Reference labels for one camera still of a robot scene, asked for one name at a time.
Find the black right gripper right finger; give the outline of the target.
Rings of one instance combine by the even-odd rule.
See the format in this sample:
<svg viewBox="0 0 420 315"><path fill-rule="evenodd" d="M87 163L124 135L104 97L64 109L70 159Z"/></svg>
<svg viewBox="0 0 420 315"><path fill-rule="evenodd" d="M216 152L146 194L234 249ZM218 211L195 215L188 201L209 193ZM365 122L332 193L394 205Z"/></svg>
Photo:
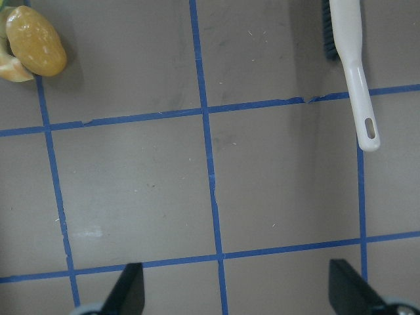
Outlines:
<svg viewBox="0 0 420 315"><path fill-rule="evenodd" d="M336 314L387 314L387 304L344 259L329 261L329 303Z"/></svg>

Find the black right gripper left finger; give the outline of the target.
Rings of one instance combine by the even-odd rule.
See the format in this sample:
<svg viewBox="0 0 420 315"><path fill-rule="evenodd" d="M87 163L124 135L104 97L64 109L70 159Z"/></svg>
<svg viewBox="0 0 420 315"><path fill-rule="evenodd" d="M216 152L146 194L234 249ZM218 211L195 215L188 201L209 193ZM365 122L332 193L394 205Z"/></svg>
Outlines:
<svg viewBox="0 0 420 315"><path fill-rule="evenodd" d="M108 295L100 313L141 315L144 307L145 290L142 263L129 263Z"/></svg>

